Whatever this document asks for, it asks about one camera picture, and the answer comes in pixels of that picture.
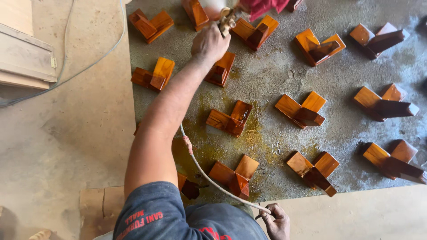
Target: hand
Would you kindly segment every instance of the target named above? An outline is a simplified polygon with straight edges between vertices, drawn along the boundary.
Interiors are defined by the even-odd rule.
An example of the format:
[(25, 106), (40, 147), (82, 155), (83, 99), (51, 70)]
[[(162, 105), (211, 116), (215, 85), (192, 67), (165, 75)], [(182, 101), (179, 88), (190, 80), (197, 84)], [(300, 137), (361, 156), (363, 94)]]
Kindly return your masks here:
[(230, 44), (230, 39), (230, 34), (226, 38), (222, 38), (217, 24), (210, 22), (194, 38), (191, 55), (200, 56), (214, 64), (224, 56)]
[(271, 240), (289, 240), (290, 237), (290, 220), (286, 215), (285, 210), (278, 204), (268, 204), (267, 208), (271, 211), (271, 215), (274, 216), (273, 221), (270, 215), (264, 211), (261, 211), (261, 216), (267, 226), (267, 233)]

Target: workbench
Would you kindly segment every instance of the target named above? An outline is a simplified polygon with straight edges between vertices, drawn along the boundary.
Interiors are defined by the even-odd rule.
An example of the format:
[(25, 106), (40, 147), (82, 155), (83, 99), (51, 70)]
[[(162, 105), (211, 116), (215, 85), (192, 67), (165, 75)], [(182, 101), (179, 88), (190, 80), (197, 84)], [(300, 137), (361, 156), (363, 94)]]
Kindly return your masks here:
[[(132, 71), (136, 67), (153, 70), (161, 56), (175, 61), (175, 75), (190, 58), (196, 36), (189, 17), (180, 1), (133, 0), (127, 5), (127, 14), (138, 8), (149, 19), (166, 10), (175, 25), (147, 44), (128, 21)], [(419, 150), (411, 164), (420, 167), (426, 162), (427, 90), (421, 86), (427, 78), (427, 31), (418, 29), (426, 8), (423, 0), (305, 0), (294, 13), (287, 10), (268, 13), (280, 25), (258, 51), (233, 37), (229, 51), (236, 54), (236, 59), (225, 87), (203, 82), (183, 122), (201, 167), (209, 173), (218, 160), (235, 169), (243, 153), (260, 162), (250, 181), (251, 202), (322, 194), (307, 187), (285, 164), (284, 160), (293, 151), (301, 152), (309, 161), (322, 151), (334, 156), (341, 165), (328, 180), (339, 193), (411, 185), (406, 180), (384, 177), (358, 151), (363, 143), (375, 142), (386, 149), (392, 140), (405, 139)], [(347, 38), (359, 23), (376, 32), (387, 22), (398, 29), (404, 28), (411, 36), (376, 60), (369, 60)], [(311, 67), (293, 41), (307, 28), (320, 41), (337, 33), (347, 48)], [(362, 86), (378, 93), (393, 82), (408, 92), (406, 102), (420, 108), (415, 117), (376, 122), (351, 101)], [(327, 100), (319, 112), (326, 118), (320, 127), (302, 130), (274, 107), (283, 94), (302, 102), (311, 91)], [(133, 92), (135, 120), (139, 122), (157, 93), (135, 84)], [(240, 138), (206, 125), (211, 109), (231, 113), (237, 100), (253, 105)], [(190, 181), (206, 184), (198, 175), (180, 132), (172, 150), (177, 170)], [(183, 201), (185, 204), (232, 202), (213, 186), (202, 188), (196, 200), (183, 197)]]

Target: person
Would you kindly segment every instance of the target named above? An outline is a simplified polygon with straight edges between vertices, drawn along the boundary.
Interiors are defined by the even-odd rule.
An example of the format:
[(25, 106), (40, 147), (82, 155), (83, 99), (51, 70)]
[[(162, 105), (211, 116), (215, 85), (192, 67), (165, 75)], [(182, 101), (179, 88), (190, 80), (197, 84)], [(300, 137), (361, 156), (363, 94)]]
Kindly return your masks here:
[[(228, 49), (215, 23), (193, 40), (191, 59), (145, 112), (130, 151), (125, 176), (126, 202), (114, 228), (114, 240), (261, 240), (258, 223), (229, 204), (183, 207), (172, 139), (203, 78)], [(271, 240), (288, 240), (290, 220), (279, 204), (268, 205), (276, 219), (262, 212)]]

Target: metal hinge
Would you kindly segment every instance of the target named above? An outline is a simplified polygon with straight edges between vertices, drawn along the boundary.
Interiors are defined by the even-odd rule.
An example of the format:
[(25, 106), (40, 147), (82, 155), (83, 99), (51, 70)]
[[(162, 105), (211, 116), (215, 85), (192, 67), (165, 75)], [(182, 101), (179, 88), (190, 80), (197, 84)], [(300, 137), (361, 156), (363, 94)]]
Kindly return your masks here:
[(53, 68), (57, 68), (58, 67), (58, 65), (56, 65), (56, 58), (50, 57), (50, 65)]

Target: dark t-shirt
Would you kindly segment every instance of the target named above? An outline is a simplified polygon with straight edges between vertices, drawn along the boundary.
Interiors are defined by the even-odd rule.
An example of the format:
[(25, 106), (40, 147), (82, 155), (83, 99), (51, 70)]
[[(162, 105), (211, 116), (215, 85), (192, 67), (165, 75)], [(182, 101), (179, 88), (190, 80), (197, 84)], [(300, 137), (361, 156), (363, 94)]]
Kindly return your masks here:
[(158, 181), (135, 189), (120, 213), (113, 240), (267, 240), (258, 223), (229, 204), (184, 210), (178, 188)]

